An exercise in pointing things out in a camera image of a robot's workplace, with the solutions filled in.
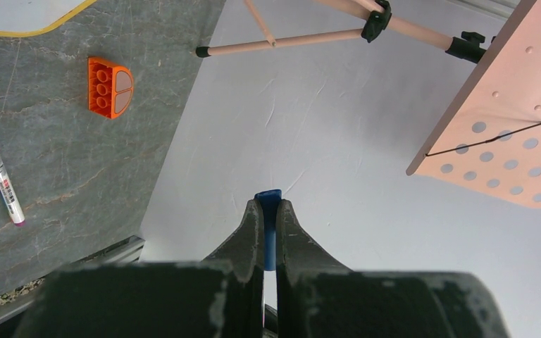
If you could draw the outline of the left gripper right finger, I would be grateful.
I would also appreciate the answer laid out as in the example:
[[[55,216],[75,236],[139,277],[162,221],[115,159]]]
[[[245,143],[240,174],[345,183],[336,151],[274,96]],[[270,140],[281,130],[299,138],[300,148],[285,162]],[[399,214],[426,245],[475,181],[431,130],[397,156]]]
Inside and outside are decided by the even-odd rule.
[[[291,201],[280,201],[276,219],[278,334],[308,337],[310,319],[319,312],[313,283],[323,273],[350,273],[300,225]]]

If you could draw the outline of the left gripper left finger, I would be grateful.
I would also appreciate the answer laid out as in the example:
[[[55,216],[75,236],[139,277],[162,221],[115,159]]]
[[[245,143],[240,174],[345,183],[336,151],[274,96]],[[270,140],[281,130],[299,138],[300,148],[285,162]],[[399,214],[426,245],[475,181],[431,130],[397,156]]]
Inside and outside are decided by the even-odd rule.
[[[237,229],[205,259],[229,263],[223,337],[263,336],[264,224],[260,203],[247,202]]]

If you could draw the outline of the blue marker cap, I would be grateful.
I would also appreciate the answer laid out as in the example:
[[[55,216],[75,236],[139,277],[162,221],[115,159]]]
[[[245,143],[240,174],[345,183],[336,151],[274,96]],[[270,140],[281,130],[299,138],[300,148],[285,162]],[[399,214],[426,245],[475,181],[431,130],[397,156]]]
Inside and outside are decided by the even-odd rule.
[[[263,212],[264,230],[264,270],[275,271],[276,269],[276,220],[278,207],[282,201],[282,191],[272,189],[259,192],[254,196]]]

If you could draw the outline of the white whiteboard wooden frame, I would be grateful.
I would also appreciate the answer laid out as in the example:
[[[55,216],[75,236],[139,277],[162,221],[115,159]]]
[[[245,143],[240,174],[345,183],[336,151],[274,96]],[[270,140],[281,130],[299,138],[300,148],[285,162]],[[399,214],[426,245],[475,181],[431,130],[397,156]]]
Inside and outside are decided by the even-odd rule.
[[[94,0],[0,0],[0,37],[33,37],[50,32]]]

